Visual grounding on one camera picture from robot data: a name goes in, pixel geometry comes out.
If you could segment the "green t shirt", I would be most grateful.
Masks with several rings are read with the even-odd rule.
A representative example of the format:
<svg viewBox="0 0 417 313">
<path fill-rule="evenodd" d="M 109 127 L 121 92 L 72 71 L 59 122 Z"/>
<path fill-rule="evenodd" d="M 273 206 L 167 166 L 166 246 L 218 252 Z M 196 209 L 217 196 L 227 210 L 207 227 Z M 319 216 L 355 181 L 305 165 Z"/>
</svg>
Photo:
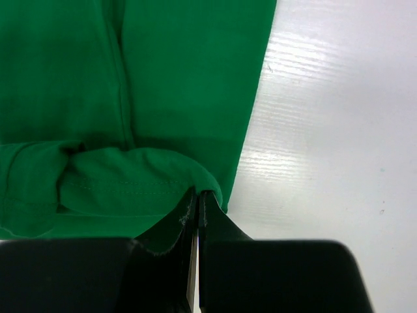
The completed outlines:
<svg viewBox="0 0 417 313">
<path fill-rule="evenodd" d="M 275 1 L 2 1 L 1 238 L 228 207 Z"/>
</svg>

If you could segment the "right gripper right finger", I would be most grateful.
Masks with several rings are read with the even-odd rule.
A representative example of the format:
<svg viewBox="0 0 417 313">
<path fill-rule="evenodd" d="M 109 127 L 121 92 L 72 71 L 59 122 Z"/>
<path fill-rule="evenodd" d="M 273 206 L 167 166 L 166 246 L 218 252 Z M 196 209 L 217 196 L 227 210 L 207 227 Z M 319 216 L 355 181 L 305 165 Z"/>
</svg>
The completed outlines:
<svg viewBox="0 0 417 313">
<path fill-rule="evenodd" d="M 255 240 L 199 198 L 199 306 L 203 312 L 371 312 L 351 251 L 337 241 Z"/>
</svg>

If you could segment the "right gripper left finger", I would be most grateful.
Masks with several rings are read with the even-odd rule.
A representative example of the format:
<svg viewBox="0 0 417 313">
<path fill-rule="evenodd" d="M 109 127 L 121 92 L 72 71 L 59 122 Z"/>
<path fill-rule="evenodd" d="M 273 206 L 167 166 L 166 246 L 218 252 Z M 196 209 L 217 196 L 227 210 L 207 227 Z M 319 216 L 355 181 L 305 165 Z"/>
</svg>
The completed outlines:
<svg viewBox="0 0 417 313">
<path fill-rule="evenodd" d="M 196 192 L 135 238 L 1 244 L 2 312 L 191 312 Z"/>
</svg>

